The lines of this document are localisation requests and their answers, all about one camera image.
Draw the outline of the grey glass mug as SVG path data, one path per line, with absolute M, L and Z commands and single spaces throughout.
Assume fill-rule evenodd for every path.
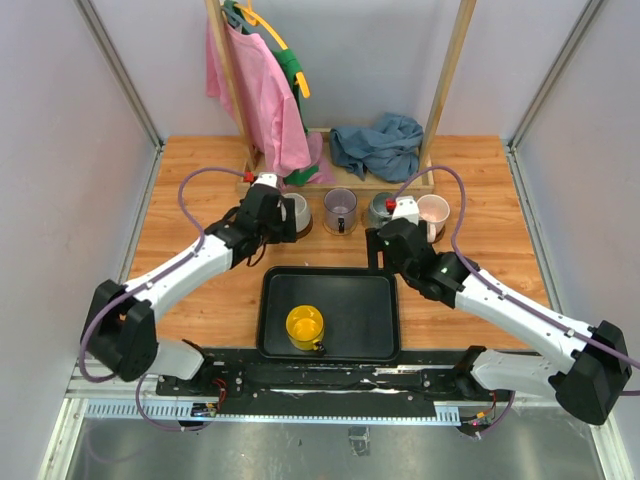
M 369 228 L 381 228 L 391 220 L 392 215 L 387 209 L 387 200 L 392 196 L 391 192 L 379 192 L 369 202 L 366 214 Z

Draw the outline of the white ceramic mug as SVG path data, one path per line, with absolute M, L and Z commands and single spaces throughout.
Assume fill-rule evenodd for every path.
M 285 193 L 284 197 L 294 201 L 296 233 L 301 235 L 312 224 L 310 206 L 305 197 L 298 193 Z

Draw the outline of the dark wooden coaster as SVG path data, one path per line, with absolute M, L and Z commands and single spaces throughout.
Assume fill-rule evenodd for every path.
M 443 238 L 445 232 L 446 232 L 446 226 L 443 225 L 442 228 L 436 233 L 434 239 L 432 240 L 432 243 L 433 244 L 438 243 Z

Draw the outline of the light woven coaster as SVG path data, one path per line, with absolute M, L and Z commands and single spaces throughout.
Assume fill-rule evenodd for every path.
M 335 236 L 350 235 L 357 227 L 356 223 L 345 223 L 339 219 L 336 223 L 323 223 L 325 230 Z

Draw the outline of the purple glass mug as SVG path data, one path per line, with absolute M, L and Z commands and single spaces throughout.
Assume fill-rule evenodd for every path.
M 345 223 L 357 223 L 358 201 L 355 193 L 346 188 L 329 190 L 323 199 L 323 223 L 336 223 L 341 219 Z

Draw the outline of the pink ceramic mug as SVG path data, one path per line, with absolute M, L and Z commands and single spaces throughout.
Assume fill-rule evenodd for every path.
M 427 240 L 432 243 L 436 233 L 446 224 L 450 215 L 448 202 L 435 194 L 423 195 L 417 200 L 422 220 L 427 223 Z

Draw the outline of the yellow glass mug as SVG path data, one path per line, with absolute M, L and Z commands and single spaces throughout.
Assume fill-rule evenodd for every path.
M 301 351 L 326 354 L 323 344 L 325 323 L 321 312 L 311 305 L 294 307 L 287 315 L 285 328 L 291 344 Z

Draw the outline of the brown glass coaster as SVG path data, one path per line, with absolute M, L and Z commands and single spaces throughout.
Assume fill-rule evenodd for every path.
M 313 218 L 310 217 L 306 223 L 296 221 L 296 239 L 300 240 L 307 236 L 313 228 Z

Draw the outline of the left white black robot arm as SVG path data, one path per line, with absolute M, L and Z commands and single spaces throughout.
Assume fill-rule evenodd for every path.
M 157 324 L 181 300 L 210 279 L 249 261 L 269 244 L 296 240 L 295 204 L 282 196 L 273 173 L 260 175 L 240 204 L 201 230 L 185 250 L 147 274 L 99 285 L 81 338 L 112 377 L 125 382 L 146 374 L 176 377 L 190 394 L 207 393 L 214 371 L 201 350 L 182 340 L 160 340 Z

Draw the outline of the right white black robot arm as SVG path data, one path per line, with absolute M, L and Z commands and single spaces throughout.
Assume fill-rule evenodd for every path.
M 487 390 L 508 390 L 555 399 L 575 418 L 602 425 L 637 361 L 628 355 L 622 330 L 602 321 L 571 319 L 515 292 L 458 249 L 436 252 L 426 224 L 405 218 L 366 231 L 374 266 L 400 275 L 427 300 L 482 318 L 522 340 L 534 355 L 471 347 L 453 375 L 455 392 L 474 400 Z

